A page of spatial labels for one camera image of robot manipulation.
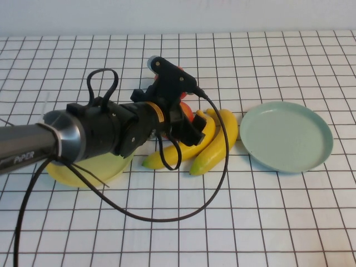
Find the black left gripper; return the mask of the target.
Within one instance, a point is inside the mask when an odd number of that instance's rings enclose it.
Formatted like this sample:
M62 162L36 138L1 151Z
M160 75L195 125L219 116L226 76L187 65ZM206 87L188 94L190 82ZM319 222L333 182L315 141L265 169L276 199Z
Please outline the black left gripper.
M164 133L164 137L171 137L174 141L180 141L186 146L197 146L205 137L203 129L206 119L202 116L194 116L190 106L185 102L179 103L180 107L170 112L170 124Z

